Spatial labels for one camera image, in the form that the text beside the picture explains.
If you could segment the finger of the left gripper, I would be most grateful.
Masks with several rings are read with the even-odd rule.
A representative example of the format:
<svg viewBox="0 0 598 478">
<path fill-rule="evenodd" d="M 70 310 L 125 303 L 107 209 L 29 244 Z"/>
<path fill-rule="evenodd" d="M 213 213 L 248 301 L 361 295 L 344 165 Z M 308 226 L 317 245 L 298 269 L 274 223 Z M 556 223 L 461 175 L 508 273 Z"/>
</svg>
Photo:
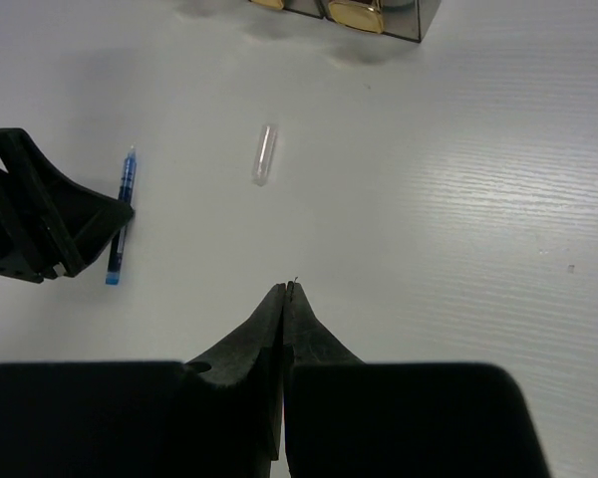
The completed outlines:
<svg viewBox="0 0 598 478">
<path fill-rule="evenodd" d="M 56 168 L 29 133 L 0 128 L 0 169 L 12 178 L 16 210 L 60 277 L 75 277 L 111 243 L 125 216 L 118 198 L 84 187 Z"/>
</svg>

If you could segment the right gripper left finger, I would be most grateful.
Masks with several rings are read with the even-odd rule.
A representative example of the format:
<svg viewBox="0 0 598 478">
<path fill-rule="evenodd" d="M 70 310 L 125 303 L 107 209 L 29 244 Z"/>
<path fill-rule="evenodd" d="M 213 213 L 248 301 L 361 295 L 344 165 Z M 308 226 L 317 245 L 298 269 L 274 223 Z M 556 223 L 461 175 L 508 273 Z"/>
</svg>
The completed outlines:
<svg viewBox="0 0 598 478">
<path fill-rule="evenodd" d="M 266 477 L 283 285 L 187 362 L 0 363 L 0 477 Z"/>
</svg>

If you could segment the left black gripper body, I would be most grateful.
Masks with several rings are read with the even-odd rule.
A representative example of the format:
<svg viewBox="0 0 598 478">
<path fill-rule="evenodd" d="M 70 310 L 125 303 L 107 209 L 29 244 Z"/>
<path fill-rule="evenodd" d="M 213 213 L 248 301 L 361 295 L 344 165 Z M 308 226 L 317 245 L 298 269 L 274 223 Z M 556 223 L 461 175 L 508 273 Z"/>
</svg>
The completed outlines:
<svg viewBox="0 0 598 478">
<path fill-rule="evenodd" d="M 41 284 L 60 277 L 60 264 L 50 265 L 16 210 L 14 185 L 0 169 L 0 276 Z"/>
</svg>

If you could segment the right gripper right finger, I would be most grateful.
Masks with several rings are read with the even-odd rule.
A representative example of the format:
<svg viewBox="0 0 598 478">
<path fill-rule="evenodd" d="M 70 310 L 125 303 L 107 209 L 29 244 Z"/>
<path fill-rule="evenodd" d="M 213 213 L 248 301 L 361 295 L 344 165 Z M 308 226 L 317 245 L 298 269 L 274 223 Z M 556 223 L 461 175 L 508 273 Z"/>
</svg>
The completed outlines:
<svg viewBox="0 0 598 478">
<path fill-rule="evenodd" d="M 546 477 L 524 395 L 484 362 L 366 363 L 283 306 L 285 451 L 294 477 Z"/>
</svg>

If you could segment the clear blue pen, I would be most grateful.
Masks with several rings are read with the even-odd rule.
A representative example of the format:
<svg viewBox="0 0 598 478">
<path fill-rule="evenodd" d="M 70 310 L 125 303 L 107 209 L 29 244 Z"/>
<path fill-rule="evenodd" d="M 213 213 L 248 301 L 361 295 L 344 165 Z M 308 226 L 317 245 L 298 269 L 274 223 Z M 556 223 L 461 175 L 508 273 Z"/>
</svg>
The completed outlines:
<svg viewBox="0 0 598 478">
<path fill-rule="evenodd" d="M 111 241 L 105 278 L 105 284 L 108 286 L 116 286 L 120 282 L 127 229 L 135 214 L 132 208 L 132 200 L 137 175 L 137 165 L 137 151 L 136 148 L 132 146 L 123 164 L 118 199 L 126 209 L 124 210 L 125 216 L 122 219 L 121 226 L 118 228 Z"/>
</svg>

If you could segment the clear pen cap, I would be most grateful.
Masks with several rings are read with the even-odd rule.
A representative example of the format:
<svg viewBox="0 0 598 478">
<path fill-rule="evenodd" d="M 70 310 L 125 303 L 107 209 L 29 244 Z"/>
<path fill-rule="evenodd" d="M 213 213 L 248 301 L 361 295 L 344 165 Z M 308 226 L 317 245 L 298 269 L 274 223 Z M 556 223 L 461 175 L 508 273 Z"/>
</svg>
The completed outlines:
<svg viewBox="0 0 598 478">
<path fill-rule="evenodd" d="M 274 123 L 267 123 L 261 129 L 251 171 L 251 180 L 257 186 L 264 186 L 268 182 L 277 135 L 278 127 Z"/>
</svg>

